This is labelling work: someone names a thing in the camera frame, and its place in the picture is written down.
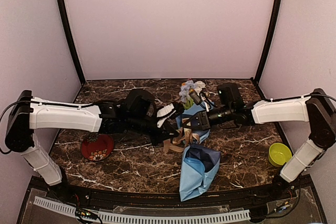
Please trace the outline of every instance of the red plate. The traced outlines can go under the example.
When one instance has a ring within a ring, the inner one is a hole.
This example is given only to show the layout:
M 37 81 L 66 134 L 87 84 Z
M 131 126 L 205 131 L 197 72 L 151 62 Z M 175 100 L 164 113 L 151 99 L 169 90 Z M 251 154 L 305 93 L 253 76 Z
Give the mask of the red plate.
M 101 161 L 107 158 L 114 148 L 114 141 L 109 135 L 99 135 L 97 140 L 85 139 L 80 151 L 90 161 Z

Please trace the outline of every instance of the marble tabletop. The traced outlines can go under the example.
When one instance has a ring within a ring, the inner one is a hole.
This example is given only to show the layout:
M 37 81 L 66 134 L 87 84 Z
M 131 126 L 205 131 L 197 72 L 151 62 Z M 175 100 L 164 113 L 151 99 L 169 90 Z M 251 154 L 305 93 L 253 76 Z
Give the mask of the marble tabletop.
M 107 80 L 88 81 L 79 92 L 76 103 L 102 99 L 125 98 L 132 89 L 142 88 L 155 96 L 156 104 L 179 100 L 179 90 L 185 80 Z M 210 99 L 219 103 L 216 87 L 226 82 L 238 84 L 245 102 L 260 100 L 250 80 L 203 80 Z M 208 148 L 221 151 L 219 171 L 208 191 L 231 190 L 271 183 L 277 169 L 268 162 L 271 144 L 281 142 L 272 123 L 230 128 L 214 126 L 204 142 Z M 73 185 L 132 193 L 178 193 L 181 173 L 181 153 L 163 153 L 163 145 L 152 146 L 145 135 L 128 132 L 114 134 L 115 147 L 108 158 L 100 162 L 86 160 L 80 145 L 89 132 L 61 130 L 51 150 L 51 157 L 63 167 Z

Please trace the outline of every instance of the yellow-green bowl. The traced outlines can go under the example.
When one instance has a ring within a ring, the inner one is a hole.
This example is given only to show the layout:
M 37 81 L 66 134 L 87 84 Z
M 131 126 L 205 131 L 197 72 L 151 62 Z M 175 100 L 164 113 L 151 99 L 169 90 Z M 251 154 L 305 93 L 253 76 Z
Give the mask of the yellow-green bowl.
M 271 145 L 268 151 L 268 160 L 275 167 L 282 167 L 292 157 L 290 149 L 281 143 Z

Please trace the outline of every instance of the blue gift bag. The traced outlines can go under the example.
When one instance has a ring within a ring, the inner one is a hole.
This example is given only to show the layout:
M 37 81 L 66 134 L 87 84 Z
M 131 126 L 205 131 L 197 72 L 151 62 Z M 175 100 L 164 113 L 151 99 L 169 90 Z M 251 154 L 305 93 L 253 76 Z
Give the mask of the blue gift bag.
M 204 108 L 202 108 L 200 105 L 193 104 L 189 109 L 185 110 L 182 115 L 180 115 L 176 118 L 177 127 L 178 128 L 182 127 L 182 119 L 190 118 L 192 115 L 196 114 L 199 111 L 203 111 L 203 110 L 204 110 Z M 199 135 L 199 139 L 200 139 L 200 143 L 201 143 L 209 137 L 210 130 L 207 130 L 207 131 L 193 131 L 193 133 L 196 133 L 196 134 Z
M 199 144 L 188 146 L 182 157 L 180 199 L 185 201 L 205 193 L 214 180 L 221 153 Z

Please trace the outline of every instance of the white wall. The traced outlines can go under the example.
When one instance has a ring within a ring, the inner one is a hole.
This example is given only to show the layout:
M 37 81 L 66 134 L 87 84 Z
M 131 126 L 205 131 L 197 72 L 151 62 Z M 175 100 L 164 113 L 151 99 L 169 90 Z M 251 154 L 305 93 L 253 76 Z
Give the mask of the white wall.
M 87 79 L 250 78 L 274 0 L 66 0 Z
M 282 0 L 260 86 L 266 97 L 281 98 L 323 88 L 336 97 L 336 0 Z M 309 125 L 284 123 L 294 150 Z M 336 223 L 336 146 L 310 169 L 329 223 Z
M 0 0 L 0 111 L 24 89 L 56 101 L 72 101 L 80 83 L 56 0 Z M 0 125 L 4 145 L 7 118 Z M 55 130 L 38 132 L 48 150 Z M 19 154 L 0 155 L 1 223 L 16 223 L 32 169 Z

